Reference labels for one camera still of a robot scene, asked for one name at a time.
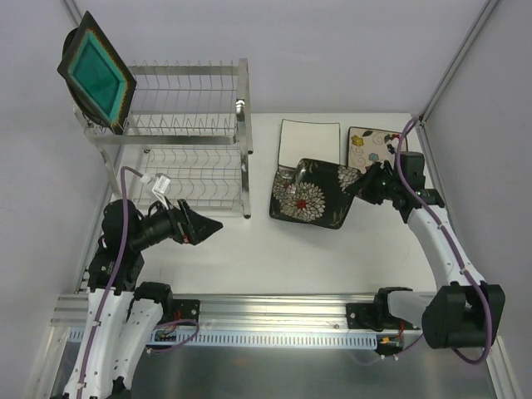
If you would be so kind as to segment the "cream floral square plate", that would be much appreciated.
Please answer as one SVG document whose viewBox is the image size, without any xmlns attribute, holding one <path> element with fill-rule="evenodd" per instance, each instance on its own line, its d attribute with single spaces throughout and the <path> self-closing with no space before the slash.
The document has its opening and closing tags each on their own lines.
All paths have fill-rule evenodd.
<svg viewBox="0 0 532 399">
<path fill-rule="evenodd" d="M 346 166 L 363 174 L 373 163 L 388 161 L 395 164 L 395 154 L 401 133 L 351 126 L 347 131 Z"/>
</svg>

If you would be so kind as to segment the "black chrysanthemum square plate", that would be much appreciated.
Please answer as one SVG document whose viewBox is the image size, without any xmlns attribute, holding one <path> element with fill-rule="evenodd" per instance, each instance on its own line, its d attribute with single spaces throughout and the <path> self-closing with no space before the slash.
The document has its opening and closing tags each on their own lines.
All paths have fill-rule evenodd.
<svg viewBox="0 0 532 399">
<path fill-rule="evenodd" d="M 301 159 L 298 173 L 286 189 L 281 211 L 297 220 L 326 229 L 340 229 L 354 197 L 345 189 L 362 177 L 359 169 L 327 161 Z"/>
</svg>

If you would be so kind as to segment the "round silver-rimmed cream plate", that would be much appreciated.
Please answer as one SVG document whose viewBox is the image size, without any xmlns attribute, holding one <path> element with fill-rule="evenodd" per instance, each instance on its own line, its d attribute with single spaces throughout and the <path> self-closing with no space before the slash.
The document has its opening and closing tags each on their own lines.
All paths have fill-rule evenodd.
<svg viewBox="0 0 532 399">
<path fill-rule="evenodd" d="M 77 33 L 77 28 L 72 29 L 67 33 L 66 38 L 63 42 L 62 46 L 62 56 L 64 57 Z M 109 125 L 106 123 L 104 119 L 99 117 L 96 114 L 96 111 L 91 107 L 90 104 L 88 104 L 86 101 L 84 101 L 82 98 L 80 98 L 75 91 L 75 87 L 71 85 L 69 82 L 66 83 L 66 86 L 68 88 L 68 91 L 71 94 L 71 97 L 74 101 L 74 103 L 79 107 L 82 114 L 85 118 L 87 118 L 90 122 L 92 122 L 95 125 L 101 126 L 101 127 L 108 127 Z"/>
</svg>

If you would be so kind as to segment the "dark square teal-centre plate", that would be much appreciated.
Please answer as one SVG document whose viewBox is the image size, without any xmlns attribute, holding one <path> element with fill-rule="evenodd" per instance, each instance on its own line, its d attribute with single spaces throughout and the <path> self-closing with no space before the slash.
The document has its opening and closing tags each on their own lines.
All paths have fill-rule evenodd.
<svg viewBox="0 0 532 399">
<path fill-rule="evenodd" d="M 105 128 L 124 133 L 136 79 L 90 12 L 83 15 L 57 72 L 106 121 Z"/>
</svg>

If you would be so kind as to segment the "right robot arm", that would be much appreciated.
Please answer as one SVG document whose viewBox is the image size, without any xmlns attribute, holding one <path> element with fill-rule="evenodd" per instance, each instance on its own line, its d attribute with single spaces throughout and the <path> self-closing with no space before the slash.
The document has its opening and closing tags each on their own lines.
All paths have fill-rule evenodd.
<svg viewBox="0 0 532 399">
<path fill-rule="evenodd" d="M 433 349 L 480 347 L 495 341 L 505 293 L 489 284 L 467 258 L 448 219 L 440 193 L 425 186 L 425 159 L 419 152 L 400 155 L 395 164 L 374 163 L 365 173 L 355 168 L 349 193 L 369 204 L 392 203 L 417 238 L 431 268 L 436 291 L 382 288 L 374 298 L 372 316 L 382 328 L 401 320 L 420 328 Z"/>
</svg>

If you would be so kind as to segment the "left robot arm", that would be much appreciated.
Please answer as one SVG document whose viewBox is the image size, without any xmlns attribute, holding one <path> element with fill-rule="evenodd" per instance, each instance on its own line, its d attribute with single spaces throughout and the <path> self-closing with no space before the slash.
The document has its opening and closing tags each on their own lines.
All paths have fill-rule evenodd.
<svg viewBox="0 0 532 399">
<path fill-rule="evenodd" d="M 128 398 L 152 332 L 177 324 L 167 283 L 138 283 L 144 250 L 171 239 L 198 245 L 223 228 L 184 200 L 153 203 L 142 214 L 128 199 L 109 203 L 89 266 L 81 346 L 61 398 Z"/>
</svg>

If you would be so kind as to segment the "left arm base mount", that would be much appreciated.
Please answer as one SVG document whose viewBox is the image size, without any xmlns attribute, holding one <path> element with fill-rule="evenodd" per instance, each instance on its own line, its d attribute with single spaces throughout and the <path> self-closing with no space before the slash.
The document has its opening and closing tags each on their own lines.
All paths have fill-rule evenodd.
<svg viewBox="0 0 532 399">
<path fill-rule="evenodd" d="M 200 305 L 199 299 L 184 299 L 174 298 L 172 302 L 172 317 L 174 320 L 180 321 L 180 326 L 195 325 L 195 322 L 200 318 Z"/>
</svg>

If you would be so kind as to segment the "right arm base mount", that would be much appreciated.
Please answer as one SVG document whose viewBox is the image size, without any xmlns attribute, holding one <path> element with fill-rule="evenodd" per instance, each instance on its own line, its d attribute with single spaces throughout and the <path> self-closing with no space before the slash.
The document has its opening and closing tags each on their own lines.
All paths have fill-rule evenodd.
<svg viewBox="0 0 532 399">
<path fill-rule="evenodd" d="M 392 316 L 386 309 L 374 303 L 347 303 L 345 305 L 347 327 L 349 329 L 369 329 L 381 333 L 384 330 L 418 330 L 411 323 Z"/>
</svg>

